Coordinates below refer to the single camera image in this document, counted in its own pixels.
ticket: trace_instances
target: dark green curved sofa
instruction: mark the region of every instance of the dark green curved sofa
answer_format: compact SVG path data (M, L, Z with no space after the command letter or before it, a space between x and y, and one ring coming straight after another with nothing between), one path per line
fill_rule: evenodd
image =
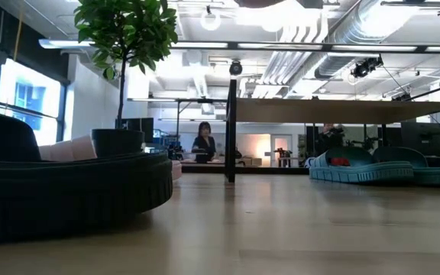
M12 135L21 133L10 132L6 138ZM36 144L34 137L30 145L18 140L15 150L0 152L0 159L18 159L11 154ZM129 222L172 196L171 165L165 154L70 163L0 161L0 241L71 235Z

